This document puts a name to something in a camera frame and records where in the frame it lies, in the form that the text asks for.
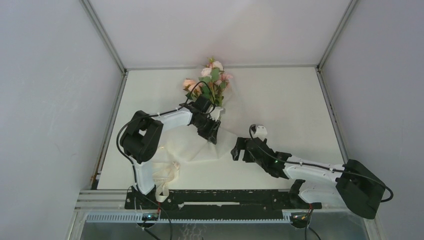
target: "gray wall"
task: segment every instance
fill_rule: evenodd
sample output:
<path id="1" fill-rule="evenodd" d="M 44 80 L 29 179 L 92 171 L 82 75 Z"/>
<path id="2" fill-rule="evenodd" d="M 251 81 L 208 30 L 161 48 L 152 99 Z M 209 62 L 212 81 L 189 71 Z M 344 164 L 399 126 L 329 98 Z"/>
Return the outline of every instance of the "gray wall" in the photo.
<path id="1" fill-rule="evenodd" d="M 394 191 L 378 212 L 393 240 L 424 234 L 423 9 L 361 1 L 324 68 L 348 155 Z"/>
<path id="2" fill-rule="evenodd" d="M 0 56 L 0 239 L 63 239 L 120 73 L 77 0 L 2 0 Z"/>

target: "white wall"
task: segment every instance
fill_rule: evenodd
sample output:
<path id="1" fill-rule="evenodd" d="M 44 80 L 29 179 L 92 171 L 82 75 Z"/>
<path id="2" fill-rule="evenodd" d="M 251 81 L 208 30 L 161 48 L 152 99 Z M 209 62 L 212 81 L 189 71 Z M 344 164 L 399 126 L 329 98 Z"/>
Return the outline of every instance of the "white wall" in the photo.
<path id="1" fill-rule="evenodd" d="M 3 0 L 0 56 L 0 239 L 63 239 L 120 73 L 77 0 Z"/>
<path id="2" fill-rule="evenodd" d="M 393 240 L 424 234 L 423 9 L 361 1 L 324 69 L 349 156 L 394 191 L 378 211 Z"/>
<path id="3" fill-rule="evenodd" d="M 350 0 L 92 0 L 127 68 L 317 65 Z"/>

